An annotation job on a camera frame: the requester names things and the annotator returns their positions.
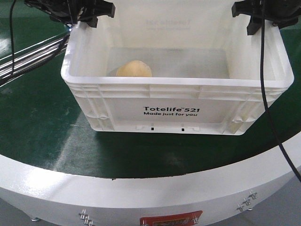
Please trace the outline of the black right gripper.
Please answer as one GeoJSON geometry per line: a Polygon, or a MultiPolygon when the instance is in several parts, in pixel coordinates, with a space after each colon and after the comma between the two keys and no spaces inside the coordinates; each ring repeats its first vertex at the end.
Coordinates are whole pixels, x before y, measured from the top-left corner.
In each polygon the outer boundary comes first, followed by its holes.
{"type": "MultiPolygon", "coordinates": [[[[261,15],[263,4],[265,3],[265,18],[269,17],[272,24],[279,29],[295,25],[301,16],[300,0],[243,0],[234,2],[231,7],[233,17],[240,14],[251,16],[253,4],[256,15],[261,15]]],[[[252,36],[262,27],[262,18],[250,17],[247,25],[247,35],[252,36]]]]}

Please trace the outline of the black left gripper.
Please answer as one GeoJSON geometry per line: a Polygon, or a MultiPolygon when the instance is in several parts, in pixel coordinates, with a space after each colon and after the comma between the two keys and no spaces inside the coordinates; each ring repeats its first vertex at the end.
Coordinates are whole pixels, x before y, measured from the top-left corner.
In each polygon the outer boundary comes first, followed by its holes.
{"type": "Polygon", "coordinates": [[[91,11],[87,0],[25,0],[24,3],[48,14],[55,22],[77,24],[81,21],[92,28],[97,27],[97,16],[114,18],[116,9],[112,2],[104,0],[93,0],[91,11]]]}

